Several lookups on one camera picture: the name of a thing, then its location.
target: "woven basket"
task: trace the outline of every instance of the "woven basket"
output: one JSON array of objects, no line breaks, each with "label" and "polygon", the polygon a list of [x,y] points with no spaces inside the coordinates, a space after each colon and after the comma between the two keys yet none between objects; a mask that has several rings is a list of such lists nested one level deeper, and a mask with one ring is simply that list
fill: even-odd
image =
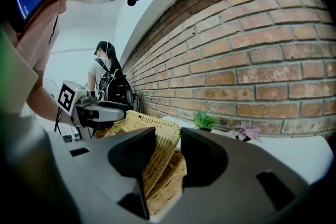
[{"label": "woven basket", "polygon": [[179,150],[175,150],[162,176],[146,199],[151,216],[156,215],[173,197],[182,193],[182,181],[186,174],[185,159]]},{"label": "woven basket", "polygon": [[109,129],[96,133],[97,138],[102,138],[147,127],[155,127],[156,129],[156,148],[142,174],[146,199],[174,154],[180,139],[180,127],[175,123],[129,110],[125,119],[115,122]]}]

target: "woman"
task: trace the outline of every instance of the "woman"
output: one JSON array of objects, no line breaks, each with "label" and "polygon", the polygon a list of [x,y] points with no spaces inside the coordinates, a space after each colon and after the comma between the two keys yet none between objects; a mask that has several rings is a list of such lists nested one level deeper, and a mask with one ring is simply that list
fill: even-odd
[{"label": "woman", "polygon": [[[50,52],[59,33],[58,14],[66,10],[66,0],[46,0],[28,22],[23,33],[16,33],[8,22],[0,22],[20,56],[38,75],[27,99],[28,106],[44,119],[55,121],[58,104],[43,88],[43,78]],[[71,124],[63,113],[61,123]]]},{"label": "woman", "polygon": [[98,58],[93,60],[88,70],[88,90],[95,90],[99,88],[100,79],[106,73],[105,67],[113,72],[116,69],[121,69],[116,57],[114,46],[111,43],[107,41],[99,42],[94,55],[97,55],[98,58],[102,60],[103,66],[97,62]]}]

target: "pink shirt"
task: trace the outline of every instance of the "pink shirt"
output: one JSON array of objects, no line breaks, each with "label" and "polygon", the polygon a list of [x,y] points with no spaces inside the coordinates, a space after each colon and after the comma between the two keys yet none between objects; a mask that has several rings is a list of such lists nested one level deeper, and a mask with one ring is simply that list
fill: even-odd
[{"label": "pink shirt", "polygon": [[66,0],[52,3],[37,16],[20,40],[8,22],[2,25],[16,51],[33,69],[45,71],[51,49],[59,34],[59,20],[53,33],[56,18],[65,10]]}]

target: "black hair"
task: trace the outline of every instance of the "black hair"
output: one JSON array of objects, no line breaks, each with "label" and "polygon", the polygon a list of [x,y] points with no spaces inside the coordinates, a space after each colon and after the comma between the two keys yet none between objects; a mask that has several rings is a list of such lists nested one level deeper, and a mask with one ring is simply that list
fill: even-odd
[{"label": "black hair", "polygon": [[99,48],[102,49],[106,53],[107,57],[111,60],[110,71],[114,72],[116,69],[121,69],[120,63],[117,60],[114,45],[107,41],[101,41],[97,44],[96,50]]}]

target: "flower pot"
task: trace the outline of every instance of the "flower pot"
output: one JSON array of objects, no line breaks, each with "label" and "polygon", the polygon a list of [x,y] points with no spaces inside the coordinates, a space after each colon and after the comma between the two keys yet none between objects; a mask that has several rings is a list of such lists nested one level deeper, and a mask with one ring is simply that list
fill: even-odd
[{"label": "flower pot", "polygon": [[200,128],[200,130],[206,131],[206,132],[211,132],[212,131],[212,129],[205,129],[205,128]]}]

